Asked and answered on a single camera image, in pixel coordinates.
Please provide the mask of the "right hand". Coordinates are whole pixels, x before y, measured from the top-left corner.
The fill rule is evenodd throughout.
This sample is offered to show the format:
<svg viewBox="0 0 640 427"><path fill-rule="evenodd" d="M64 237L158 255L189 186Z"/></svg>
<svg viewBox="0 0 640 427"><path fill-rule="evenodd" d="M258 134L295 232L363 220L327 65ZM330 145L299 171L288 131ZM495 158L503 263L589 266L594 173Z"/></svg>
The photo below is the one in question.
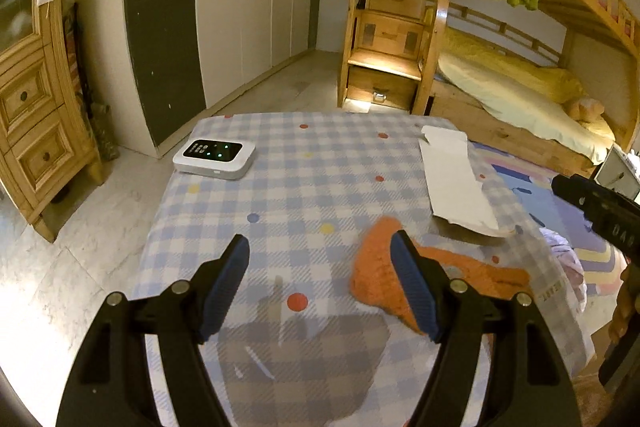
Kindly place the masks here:
<svg viewBox="0 0 640 427"><path fill-rule="evenodd" d="M630 283L634 278L635 269L636 267L631 263L620 274L623 284L617 294L612 321L608 325L608 337L614 345L617 345L626 334L631 317L639 312L639 291L632 289Z"/></svg>

